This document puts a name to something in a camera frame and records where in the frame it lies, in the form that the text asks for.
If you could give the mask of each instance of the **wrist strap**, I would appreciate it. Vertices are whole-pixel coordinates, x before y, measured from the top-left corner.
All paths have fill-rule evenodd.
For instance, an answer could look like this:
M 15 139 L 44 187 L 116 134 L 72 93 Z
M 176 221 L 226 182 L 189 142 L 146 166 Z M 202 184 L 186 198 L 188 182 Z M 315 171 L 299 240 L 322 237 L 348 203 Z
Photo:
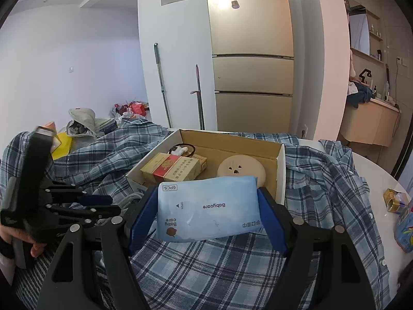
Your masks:
M 3 240 L 0 236 L 0 253 L 9 259 L 14 259 L 13 246 Z

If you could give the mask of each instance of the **tiled wall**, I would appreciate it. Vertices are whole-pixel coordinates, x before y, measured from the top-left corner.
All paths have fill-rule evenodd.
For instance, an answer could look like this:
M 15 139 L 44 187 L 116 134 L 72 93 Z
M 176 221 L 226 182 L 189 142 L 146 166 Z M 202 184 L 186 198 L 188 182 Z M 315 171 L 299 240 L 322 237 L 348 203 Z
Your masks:
M 404 17 L 394 0 L 355 0 L 381 18 L 382 38 L 385 52 L 383 61 L 389 65 L 390 95 L 397 99 L 400 106 L 401 119 L 393 141 L 388 148 L 383 148 L 378 164 L 387 172 L 391 172 L 403 147 L 413 114 L 413 34 L 410 24 Z M 407 59 L 407 66 L 397 65 L 396 57 Z M 354 69 L 357 75 L 364 69 L 372 71 L 374 84 L 379 93 L 387 79 L 385 65 L 373 63 L 353 55 Z M 381 147 L 372 146 L 368 158 L 376 162 Z

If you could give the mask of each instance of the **blue snack bag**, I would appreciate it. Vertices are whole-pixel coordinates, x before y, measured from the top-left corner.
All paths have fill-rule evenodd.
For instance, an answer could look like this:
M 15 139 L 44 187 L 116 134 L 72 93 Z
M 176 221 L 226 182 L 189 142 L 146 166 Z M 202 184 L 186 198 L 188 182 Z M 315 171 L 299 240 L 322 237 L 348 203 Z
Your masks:
M 158 187 L 160 240 L 192 242 L 260 228 L 257 180 L 252 176 L 163 182 Z
M 399 216 L 394 239 L 406 253 L 413 250 L 413 199 Z

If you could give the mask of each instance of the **beige round object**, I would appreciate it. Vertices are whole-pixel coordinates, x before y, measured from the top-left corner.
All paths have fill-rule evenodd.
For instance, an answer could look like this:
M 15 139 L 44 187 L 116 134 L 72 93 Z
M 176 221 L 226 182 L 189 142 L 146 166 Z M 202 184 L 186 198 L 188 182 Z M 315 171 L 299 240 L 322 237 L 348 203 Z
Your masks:
M 223 176 L 254 176 L 257 177 L 257 187 L 265 183 L 266 173 L 262 164 L 247 155 L 234 155 L 226 158 L 218 167 L 218 177 Z

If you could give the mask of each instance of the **striped fabric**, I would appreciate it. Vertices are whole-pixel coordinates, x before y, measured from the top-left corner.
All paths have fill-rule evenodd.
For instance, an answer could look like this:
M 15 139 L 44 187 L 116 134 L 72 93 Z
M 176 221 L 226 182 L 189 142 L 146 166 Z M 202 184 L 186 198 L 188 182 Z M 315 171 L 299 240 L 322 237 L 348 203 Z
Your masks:
M 76 183 L 88 193 L 109 194 L 120 202 L 132 190 L 125 174 L 159 141 L 164 128 L 146 120 L 123 127 L 75 153 L 50 164 L 51 178 Z M 351 150 L 322 141 L 327 153 L 298 146 L 288 134 L 239 135 L 284 143 L 287 182 L 285 204 L 293 216 L 310 225 L 346 227 L 371 282 L 377 309 L 390 301 L 384 251 L 368 200 L 369 189 L 353 165 Z M 0 190 L 18 176 L 30 133 L 21 133 L 5 150 L 0 165 Z M 36 308 L 42 280 L 57 244 L 51 244 L 30 271 L 17 270 L 14 288 L 29 309 Z M 308 288 L 300 309 L 309 305 L 318 256 L 314 254 Z M 143 249 L 131 258 L 132 268 L 151 309 L 262 309 L 279 277 L 284 259 L 268 237 L 241 234 L 194 243 L 165 243 L 148 235 Z M 98 267 L 106 306 L 114 309 L 104 269 Z

